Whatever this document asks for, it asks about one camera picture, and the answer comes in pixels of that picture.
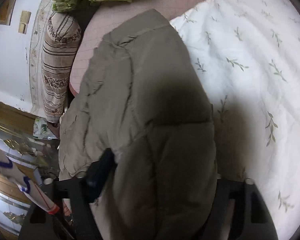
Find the white leaf-print bed quilt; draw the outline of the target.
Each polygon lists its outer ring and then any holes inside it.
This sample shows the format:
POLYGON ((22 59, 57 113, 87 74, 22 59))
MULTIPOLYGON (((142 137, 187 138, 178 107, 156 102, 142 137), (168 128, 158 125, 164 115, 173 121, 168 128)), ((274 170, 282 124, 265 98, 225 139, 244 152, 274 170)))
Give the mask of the white leaf-print bed quilt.
POLYGON ((171 25, 213 106, 218 172, 252 179, 279 239, 300 226, 300 15, 289 0, 206 0, 171 25))

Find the pink quilted blanket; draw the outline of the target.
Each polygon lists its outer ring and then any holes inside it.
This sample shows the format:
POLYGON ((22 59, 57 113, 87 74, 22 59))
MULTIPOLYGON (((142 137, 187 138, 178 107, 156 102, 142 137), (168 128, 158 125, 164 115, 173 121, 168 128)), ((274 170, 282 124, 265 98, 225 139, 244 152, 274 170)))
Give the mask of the pink quilted blanket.
POLYGON ((151 9, 160 12, 167 20, 182 15, 199 2, 205 0, 132 0, 129 2, 105 2, 98 9, 86 14, 83 23, 83 38, 70 74, 70 91, 76 96, 89 60, 94 49, 100 44, 102 37, 121 23, 151 9))

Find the beige striped pillow left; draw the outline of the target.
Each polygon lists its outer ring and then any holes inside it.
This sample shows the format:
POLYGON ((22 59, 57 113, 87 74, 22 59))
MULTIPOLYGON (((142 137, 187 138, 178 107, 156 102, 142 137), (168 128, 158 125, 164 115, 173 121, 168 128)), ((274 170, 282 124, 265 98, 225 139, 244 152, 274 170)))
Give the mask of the beige striped pillow left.
POLYGON ((70 13, 54 12, 47 21, 42 46, 42 98, 46 120, 58 123, 64 112, 70 72, 82 31, 70 13))

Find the wooden glass-front cabinet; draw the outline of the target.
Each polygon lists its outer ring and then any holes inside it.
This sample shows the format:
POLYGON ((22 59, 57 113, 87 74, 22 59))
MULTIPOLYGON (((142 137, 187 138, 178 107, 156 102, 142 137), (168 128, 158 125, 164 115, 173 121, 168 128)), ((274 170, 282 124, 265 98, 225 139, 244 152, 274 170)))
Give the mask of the wooden glass-front cabinet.
POLYGON ((18 239, 35 200, 53 204, 39 187, 57 177, 56 140, 33 136, 38 118, 0 102, 0 238, 18 239))

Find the olive green padded jacket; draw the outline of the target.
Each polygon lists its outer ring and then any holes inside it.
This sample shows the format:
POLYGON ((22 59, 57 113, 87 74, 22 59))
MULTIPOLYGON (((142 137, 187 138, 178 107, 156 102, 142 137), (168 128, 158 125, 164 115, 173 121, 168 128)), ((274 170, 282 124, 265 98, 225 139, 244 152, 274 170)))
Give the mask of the olive green padded jacket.
POLYGON ((105 239, 193 239, 217 185, 212 107, 178 33, 156 10, 104 35, 61 122, 59 178, 111 149, 92 212, 105 239))

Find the beige wall switch plate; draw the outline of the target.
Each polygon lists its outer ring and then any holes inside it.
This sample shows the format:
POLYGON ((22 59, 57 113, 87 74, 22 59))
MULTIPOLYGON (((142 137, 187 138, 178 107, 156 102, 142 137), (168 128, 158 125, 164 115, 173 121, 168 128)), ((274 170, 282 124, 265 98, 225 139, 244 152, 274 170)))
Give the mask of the beige wall switch plate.
POLYGON ((26 34, 27 26, 30 22, 31 12, 30 11, 22 11, 19 21, 18 33, 26 34))

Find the wooden framed wall panel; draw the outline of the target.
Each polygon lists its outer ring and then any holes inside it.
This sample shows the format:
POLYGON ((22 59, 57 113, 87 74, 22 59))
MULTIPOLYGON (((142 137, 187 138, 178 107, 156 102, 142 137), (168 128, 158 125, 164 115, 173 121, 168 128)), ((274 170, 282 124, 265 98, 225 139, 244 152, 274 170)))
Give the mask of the wooden framed wall panel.
POLYGON ((0 7, 0 25, 10 25, 16 0, 5 0, 0 7))

